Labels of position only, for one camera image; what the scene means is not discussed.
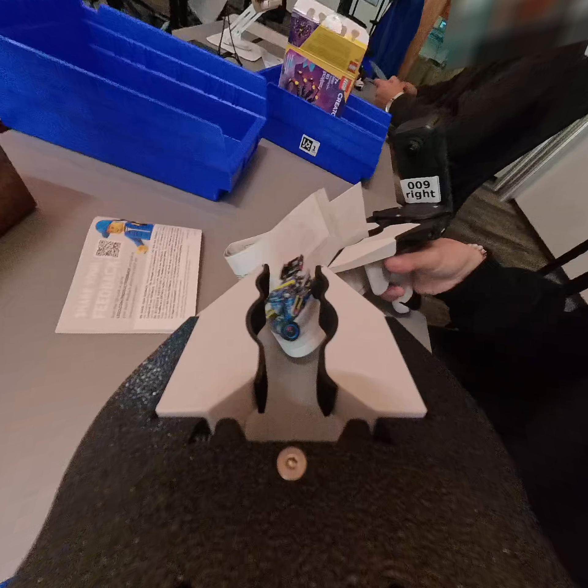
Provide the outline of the instruction booklet with buggy cover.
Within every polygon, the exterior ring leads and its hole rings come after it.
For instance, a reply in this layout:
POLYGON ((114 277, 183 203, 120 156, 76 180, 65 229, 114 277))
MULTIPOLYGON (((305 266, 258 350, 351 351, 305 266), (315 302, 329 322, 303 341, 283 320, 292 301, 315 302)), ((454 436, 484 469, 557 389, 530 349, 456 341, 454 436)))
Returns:
MULTIPOLYGON (((270 264, 262 250, 265 237, 263 233, 232 242, 225 249, 224 259, 239 279, 262 264, 270 264)), ((323 339, 318 324, 319 302, 312 295, 312 282, 303 255, 280 262, 277 273, 270 277, 266 322, 290 357, 308 356, 323 339)))

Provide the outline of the purple and yellow toy box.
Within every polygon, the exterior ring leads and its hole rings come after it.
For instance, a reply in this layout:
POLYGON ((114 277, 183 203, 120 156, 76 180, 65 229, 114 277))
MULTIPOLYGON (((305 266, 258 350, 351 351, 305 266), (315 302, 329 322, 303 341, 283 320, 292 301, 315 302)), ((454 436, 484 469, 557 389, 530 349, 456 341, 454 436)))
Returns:
POLYGON ((362 25, 318 1, 297 1, 278 85, 341 117, 368 44, 362 25))

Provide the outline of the white cabinet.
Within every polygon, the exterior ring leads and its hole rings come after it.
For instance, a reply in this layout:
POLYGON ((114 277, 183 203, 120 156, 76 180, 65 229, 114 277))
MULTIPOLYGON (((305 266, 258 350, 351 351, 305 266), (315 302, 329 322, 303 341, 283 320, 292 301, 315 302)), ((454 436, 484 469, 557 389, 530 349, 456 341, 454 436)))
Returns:
POLYGON ((573 294, 587 301, 587 116, 496 173, 486 186, 521 211, 573 294))

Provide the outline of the person's right forearm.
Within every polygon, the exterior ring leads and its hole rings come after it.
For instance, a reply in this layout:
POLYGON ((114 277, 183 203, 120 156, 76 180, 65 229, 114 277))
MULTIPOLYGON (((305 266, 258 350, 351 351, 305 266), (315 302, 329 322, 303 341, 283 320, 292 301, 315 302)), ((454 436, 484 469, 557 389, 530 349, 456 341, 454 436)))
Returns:
POLYGON ((440 349, 462 369, 539 378, 587 378, 587 305, 566 309, 566 285, 491 257, 435 295, 451 328, 440 349))

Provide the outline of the blue plastic bin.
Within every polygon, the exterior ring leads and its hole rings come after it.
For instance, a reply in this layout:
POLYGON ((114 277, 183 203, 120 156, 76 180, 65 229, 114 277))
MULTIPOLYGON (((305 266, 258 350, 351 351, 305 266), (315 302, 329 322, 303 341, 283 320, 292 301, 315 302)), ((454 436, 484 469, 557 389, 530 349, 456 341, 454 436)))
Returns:
POLYGON ((349 96, 341 117, 278 86, 280 66, 260 71, 267 88, 264 139, 352 184, 372 177, 391 115, 361 97, 349 96))
POLYGON ((265 78, 107 6, 1 1, 1 122, 218 201, 252 158, 265 78))

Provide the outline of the blue chair back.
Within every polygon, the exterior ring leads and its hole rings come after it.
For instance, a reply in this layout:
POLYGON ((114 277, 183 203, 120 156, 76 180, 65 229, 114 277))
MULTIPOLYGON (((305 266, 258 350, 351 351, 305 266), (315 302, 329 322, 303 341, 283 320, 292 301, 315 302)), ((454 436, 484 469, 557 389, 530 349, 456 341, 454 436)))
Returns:
POLYGON ((376 24, 364 56, 368 77, 399 73, 422 18, 424 1, 392 1, 376 24))

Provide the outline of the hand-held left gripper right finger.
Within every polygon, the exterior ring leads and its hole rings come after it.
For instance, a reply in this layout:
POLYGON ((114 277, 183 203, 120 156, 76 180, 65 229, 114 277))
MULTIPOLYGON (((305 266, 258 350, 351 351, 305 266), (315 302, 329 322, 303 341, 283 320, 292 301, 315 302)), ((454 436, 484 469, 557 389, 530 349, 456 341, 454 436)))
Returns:
POLYGON ((317 266, 316 397, 325 417, 423 418, 427 408, 385 316, 344 280, 317 266))

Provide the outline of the person's right hand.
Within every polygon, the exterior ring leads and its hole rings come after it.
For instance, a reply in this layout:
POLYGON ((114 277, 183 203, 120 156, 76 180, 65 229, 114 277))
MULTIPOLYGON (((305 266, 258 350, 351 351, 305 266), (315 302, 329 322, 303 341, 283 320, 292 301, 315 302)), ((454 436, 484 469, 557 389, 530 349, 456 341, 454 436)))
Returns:
POLYGON ((409 289, 418 295, 445 293, 463 282, 486 259, 487 253, 477 245, 440 238, 415 251, 396 254, 384 261, 395 278, 381 295, 395 302, 409 289))

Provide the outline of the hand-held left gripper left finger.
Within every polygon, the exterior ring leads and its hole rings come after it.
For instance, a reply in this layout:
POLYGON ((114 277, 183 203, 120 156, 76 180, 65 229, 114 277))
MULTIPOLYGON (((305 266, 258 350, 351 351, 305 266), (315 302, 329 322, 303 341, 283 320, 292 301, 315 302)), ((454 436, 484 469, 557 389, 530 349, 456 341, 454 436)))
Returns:
POLYGON ((268 374, 259 333, 266 325, 267 264, 196 317, 156 407, 159 417, 248 418, 263 414, 268 374))

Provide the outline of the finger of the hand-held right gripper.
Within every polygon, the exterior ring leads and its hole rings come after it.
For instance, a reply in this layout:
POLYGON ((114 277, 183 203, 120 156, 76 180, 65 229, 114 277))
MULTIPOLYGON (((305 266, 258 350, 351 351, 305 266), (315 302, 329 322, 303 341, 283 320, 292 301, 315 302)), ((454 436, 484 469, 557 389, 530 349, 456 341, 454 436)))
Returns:
POLYGON ((376 235, 344 247, 328 268, 334 273, 340 273, 393 257, 398 248, 399 237, 419 226, 420 224, 413 223, 388 226, 376 235))

